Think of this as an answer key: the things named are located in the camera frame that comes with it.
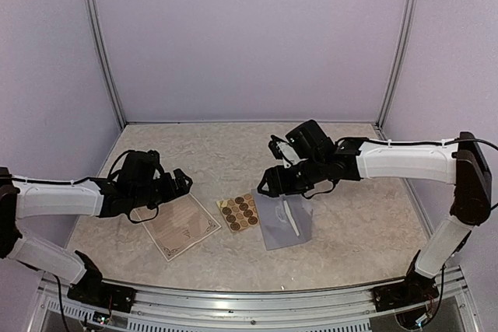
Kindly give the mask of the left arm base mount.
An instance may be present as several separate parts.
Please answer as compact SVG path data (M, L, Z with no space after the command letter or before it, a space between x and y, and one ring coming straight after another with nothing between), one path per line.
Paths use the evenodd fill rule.
M131 287L111 284L100 278L84 277L71 285L68 298L108 311L130 313L135 301L136 290Z

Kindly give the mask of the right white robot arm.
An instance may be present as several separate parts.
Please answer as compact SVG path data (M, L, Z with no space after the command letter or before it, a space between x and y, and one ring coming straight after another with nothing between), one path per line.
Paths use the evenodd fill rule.
M398 297L413 304L434 284L447 260L459 251L473 228L484 223L492 202L492 174L470 132L440 141L393 142L344 137L334 142L315 120L308 120L284 138L271 137L268 147L282 164L268 168L257 187L267 197L300 195L311 199L316 184L375 178L432 180L454 186L449 215L416 254Z

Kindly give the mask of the ornate bordered letter sheet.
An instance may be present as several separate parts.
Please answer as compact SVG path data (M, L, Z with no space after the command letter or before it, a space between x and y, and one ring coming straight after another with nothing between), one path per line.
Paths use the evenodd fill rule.
M160 205L159 214L142 225L166 262L221 229L220 223L192 194Z

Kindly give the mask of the grey envelope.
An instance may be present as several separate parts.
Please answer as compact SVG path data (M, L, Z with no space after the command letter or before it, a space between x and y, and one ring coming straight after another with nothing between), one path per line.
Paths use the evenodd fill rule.
M279 250L307 243L312 239L313 208L308 200L301 196L266 197L252 190L261 234L266 250ZM300 228L302 236L297 237L284 212L283 200L300 208Z

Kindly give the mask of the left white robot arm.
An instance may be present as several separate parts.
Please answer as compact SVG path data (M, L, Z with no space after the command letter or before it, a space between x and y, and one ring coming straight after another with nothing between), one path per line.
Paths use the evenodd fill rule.
M168 173L155 150L121 153L105 177L37 180L1 169L1 257L63 278L94 305L109 288L84 253L21 230L17 223L38 216L78 215L131 218L137 208L158 211L160 205L190 193L193 180L181 169Z

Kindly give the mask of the beige letter sheet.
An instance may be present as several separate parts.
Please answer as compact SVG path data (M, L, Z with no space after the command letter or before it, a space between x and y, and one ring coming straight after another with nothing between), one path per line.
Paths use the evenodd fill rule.
M291 205L287 200L283 200L284 212L286 217L293 228L297 237L302 236L302 229L300 228L300 208Z

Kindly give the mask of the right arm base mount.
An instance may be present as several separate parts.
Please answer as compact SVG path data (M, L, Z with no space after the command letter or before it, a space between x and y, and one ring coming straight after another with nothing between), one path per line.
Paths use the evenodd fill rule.
M376 311L383 312L436 299L440 293L433 278L415 273L400 282L374 287L372 296Z

